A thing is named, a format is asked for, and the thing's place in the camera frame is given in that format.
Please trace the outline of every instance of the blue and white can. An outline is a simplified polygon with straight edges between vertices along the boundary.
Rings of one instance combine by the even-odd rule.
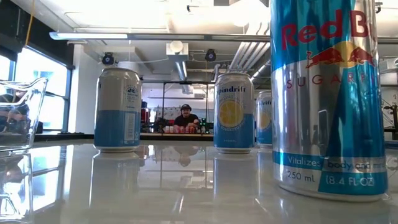
[[[254,92],[249,75],[226,73],[215,85],[214,145],[224,153],[248,153],[254,147]]]
[[[271,90],[262,91],[257,97],[257,144],[272,145],[272,95]]]
[[[126,152],[139,145],[141,81],[126,68],[105,68],[98,79],[94,146]]]

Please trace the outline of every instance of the glossy white countertop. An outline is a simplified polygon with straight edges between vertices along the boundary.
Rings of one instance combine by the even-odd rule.
[[[387,150],[391,199],[344,203],[280,189],[272,151],[222,156],[212,142],[141,144],[135,153],[96,159],[89,140],[35,144],[35,222],[398,223],[395,150]]]

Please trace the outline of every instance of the red bull sugarfree can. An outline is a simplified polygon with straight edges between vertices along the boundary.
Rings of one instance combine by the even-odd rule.
[[[274,177],[372,201],[387,189],[374,0],[273,0]]]

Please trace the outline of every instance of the person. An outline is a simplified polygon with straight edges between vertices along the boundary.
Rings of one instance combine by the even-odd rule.
[[[195,114],[191,114],[192,108],[188,104],[181,107],[181,115],[174,120],[174,129],[179,127],[197,127],[199,125],[199,118]]]

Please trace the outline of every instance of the black cap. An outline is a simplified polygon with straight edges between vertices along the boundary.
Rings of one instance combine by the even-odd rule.
[[[192,110],[192,108],[188,104],[184,104],[181,106],[181,110],[185,110],[185,109],[189,109],[190,111]]]

